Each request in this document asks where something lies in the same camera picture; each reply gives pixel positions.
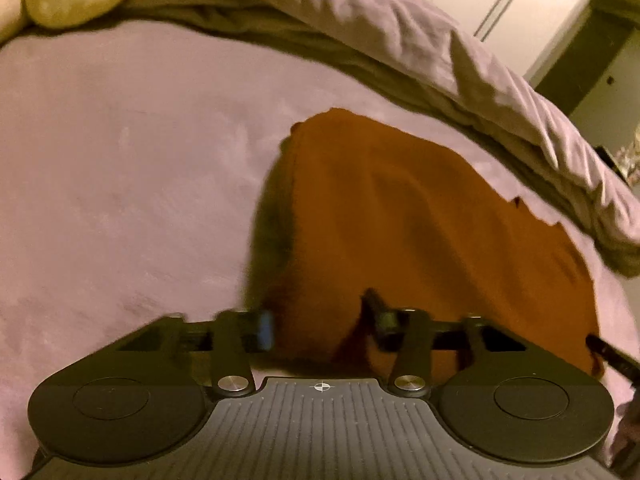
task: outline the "brown fabric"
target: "brown fabric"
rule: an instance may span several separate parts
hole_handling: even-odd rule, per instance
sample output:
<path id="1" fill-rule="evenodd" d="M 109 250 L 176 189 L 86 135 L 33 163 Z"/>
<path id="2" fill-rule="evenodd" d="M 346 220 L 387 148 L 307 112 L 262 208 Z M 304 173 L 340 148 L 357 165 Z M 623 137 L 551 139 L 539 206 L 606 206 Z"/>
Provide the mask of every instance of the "brown fabric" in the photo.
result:
<path id="1" fill-rule="evenodd" d="M 363 357 L 360 295 L 372 286 L 435 319 L 486 316 L 602 374 L 584 344 L 598 331 L 591 277 L 564 228 L 502 199 L 457 153 L 332 109 L 292 128 L 279 164 L 292 240 L 266 304 L 281 355 Z M 368 345 L 367 357 L 390 371 L 392 356 Z M 454 358 L 435 356 L 435 381 Z"/>

